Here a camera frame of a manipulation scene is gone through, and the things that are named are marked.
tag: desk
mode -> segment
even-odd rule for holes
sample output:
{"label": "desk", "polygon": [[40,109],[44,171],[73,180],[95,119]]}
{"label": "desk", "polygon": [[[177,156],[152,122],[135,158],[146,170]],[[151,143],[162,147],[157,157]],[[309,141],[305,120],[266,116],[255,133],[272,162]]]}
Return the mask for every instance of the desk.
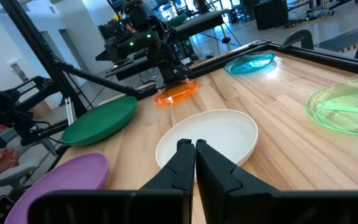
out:
{"label": "desk", "polygon": [[[106,188],[138,189],[160,170],[155,149],[172,126],[203,111],[233,109],[259,126],[257,147],[242,166],[246,171],[280,190],[358,189],[358,136],[316,124],[304,107],[315,91],[358,75],[278,52],[271,68],[233,76],[215,70],[198,78],[191,98],[170,106],[156,106],[152,97],[140,100],[125,128],[93,146],[70,148],[60,164],[101,152],[109,159]],[[197,185],[193,223],[205,223]]]}

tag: wooden table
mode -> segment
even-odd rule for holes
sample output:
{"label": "wooden table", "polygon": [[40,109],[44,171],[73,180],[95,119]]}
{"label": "wooden table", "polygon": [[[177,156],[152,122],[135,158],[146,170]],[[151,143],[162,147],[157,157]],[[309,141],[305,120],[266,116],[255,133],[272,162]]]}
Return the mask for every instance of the wooden table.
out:
{"label": "wooden table", "polygon": [[[197,92],[174,105],[140,100],[125,128],[93,146],[69,149],[60,163],[101,152],[109,158],[106,188],[138,189],[160,170],[155,149],[172,126],[203,111],[233,109],[259,126],[257,147],[242,166],[246,171],[280,190],[358,189],[358,136],[316,124],[304,107],[315,91],[358,75],[280,53],[269,66],[248,75],[223,69],[203,75]],[[193,223],[205,223],[197,185]]]}

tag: wooden tabletop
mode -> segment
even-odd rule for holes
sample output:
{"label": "wooden tabletop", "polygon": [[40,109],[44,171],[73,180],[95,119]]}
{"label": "wooden tabletop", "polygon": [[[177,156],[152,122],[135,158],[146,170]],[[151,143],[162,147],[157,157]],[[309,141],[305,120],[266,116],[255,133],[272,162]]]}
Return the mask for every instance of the wooden tabletop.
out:
{"label": "wooden tabletop", "polygon": [[[189,99],[156,106],[140,100],[133,120],[107,140],[70,148],[60,164],[86,152],[109,159],[107,189],[138,189],[159,170],[155,150],[160,138],[180,121],[203,111],[239,110],[259,127],[259,141],[246,171],[280,190],[358,189],[358,136],[330,130],[312,121],[304,103],[314,92],[358,75],[276,53],[275,62],[248,75],[223,69],[199,77]],[[198,187],[193,223],[205,223]]]}

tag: clear green plate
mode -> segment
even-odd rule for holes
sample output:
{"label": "clear green plate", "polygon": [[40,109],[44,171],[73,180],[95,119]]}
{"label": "clear green plate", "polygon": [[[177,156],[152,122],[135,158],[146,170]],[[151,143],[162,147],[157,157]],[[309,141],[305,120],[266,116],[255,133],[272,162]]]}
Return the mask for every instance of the clear green plate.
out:
{"label": "clear green plate", "polygon": [[273,52],[254,52],[238,57],[224,66],[231,74],[246,74],[266,67],[273,62]]}
{"label": "clear green plate", "polygon": [[136,103],[136,98],[126,96],[90,110],[65,130],[62,141],[87,146],[111,136],[132,119]]}
{"label": "clear green plate", "polygon": [[323,88],[305,106],[307,114],[317,123],[343,133],[358,134],[358,80]]}

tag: purple plate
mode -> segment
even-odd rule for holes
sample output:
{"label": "purple plate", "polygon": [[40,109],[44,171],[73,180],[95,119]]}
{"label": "purple plate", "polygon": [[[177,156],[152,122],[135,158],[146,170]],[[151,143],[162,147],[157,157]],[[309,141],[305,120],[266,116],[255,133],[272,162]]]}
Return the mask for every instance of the purple plate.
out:
{"label": "purple plate", "polygon": [[108,160],[100,153],[77,156],[38,180],[16,202],[5,224],[27,224],[27,211],[40,196],[55,190],[95,190],[104,187],[108,176]]}

